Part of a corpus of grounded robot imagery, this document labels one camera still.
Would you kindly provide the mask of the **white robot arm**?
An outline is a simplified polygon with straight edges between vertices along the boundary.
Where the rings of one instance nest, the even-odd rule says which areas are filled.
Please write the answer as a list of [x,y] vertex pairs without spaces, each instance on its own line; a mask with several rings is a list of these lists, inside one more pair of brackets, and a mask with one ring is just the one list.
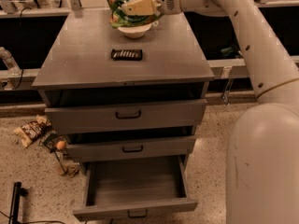
[[299,71],[254,0],[129,0],[121,10],[229,17],[258,104],[230,134],[226,224],[299,224]]

